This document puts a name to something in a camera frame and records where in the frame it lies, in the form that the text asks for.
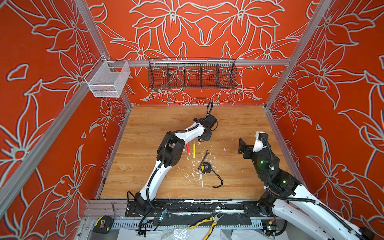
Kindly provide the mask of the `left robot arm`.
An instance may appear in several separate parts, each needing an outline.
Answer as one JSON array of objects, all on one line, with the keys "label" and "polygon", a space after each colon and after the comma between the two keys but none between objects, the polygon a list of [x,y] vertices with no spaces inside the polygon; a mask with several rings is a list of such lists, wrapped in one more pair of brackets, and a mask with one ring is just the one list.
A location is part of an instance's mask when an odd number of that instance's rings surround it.
[{"label": "left robot arm", "polygon": [[154,169],[144,187],[135,194],[134,203],[141,214],[145,215],[151,210],[163,211],[165,207],[154,205],[158,189],[169,170],[181,159],[183,149],[189,142],[198,139],[207,142],[218,126],[218,120],[211,114],[213,102],[207,105],[206,116],[195,118],[194,123],[185,130],[169,131],[163,138],[158,150]]}]

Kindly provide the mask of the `pink marker pen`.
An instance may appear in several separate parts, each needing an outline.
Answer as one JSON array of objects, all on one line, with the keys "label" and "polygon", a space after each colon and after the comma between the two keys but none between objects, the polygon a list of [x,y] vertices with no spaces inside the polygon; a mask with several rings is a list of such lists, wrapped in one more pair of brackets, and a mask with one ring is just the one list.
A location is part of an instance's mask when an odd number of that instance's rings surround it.
[{"label": "pink marker pen", "polygon": [[190,148],[189,143],[187,143],[186,146],[187,146],[188,155],[191,155],[191,148]]}]

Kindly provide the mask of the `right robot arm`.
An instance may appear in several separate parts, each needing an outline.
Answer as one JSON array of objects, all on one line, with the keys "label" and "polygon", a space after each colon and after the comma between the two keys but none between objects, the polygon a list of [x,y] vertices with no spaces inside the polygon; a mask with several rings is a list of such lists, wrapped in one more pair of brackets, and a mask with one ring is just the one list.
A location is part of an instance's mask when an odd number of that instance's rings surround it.
[{"label": "right robot arm", "polygon": [[263,216],[279,217],[315,240],[372,240],[375,234],[358,227],[323,204],[293,175],[279,167],[268,134],[257,133],[255,143],[239,139],[238,153],[250,159],[265,192],[258,200]]}]

